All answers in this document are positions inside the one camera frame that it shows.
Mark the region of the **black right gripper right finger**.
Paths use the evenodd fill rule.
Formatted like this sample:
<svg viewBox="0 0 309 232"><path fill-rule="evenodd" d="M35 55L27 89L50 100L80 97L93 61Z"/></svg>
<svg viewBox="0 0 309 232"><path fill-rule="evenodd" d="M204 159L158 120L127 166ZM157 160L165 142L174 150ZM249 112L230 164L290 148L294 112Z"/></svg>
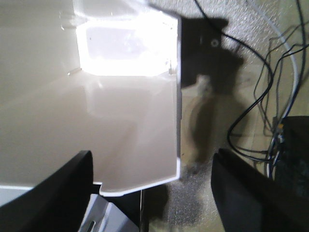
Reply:
<svg viewBox="0 0 309 232"><path fill-rule="evenodd" d="M309 201L228 149L220 148L213 156L211 190L226 232L309 230Z"/></svg>

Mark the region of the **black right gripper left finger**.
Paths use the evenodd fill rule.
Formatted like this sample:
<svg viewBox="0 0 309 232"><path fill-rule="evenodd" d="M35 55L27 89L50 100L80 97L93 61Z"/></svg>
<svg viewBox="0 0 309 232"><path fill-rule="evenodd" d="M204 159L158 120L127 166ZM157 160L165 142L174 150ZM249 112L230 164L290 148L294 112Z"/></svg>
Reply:
<svg viewBox="0 0 309 232"><path fill-rule="evenodd" d="M32 190L0 208L2 232L76 232L93 185L91 151L81 151Z"/></svg>

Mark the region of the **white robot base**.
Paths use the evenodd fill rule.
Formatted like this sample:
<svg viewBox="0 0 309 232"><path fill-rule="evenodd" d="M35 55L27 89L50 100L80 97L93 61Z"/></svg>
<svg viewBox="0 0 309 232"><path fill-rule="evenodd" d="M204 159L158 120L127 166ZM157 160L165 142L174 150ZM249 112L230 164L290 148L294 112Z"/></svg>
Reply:
<svg viewBox="0 0 309 232"><path fill-rule="evenodd" d="M91 194L80 232L138 232L135 225L115 204Z"/></svg>

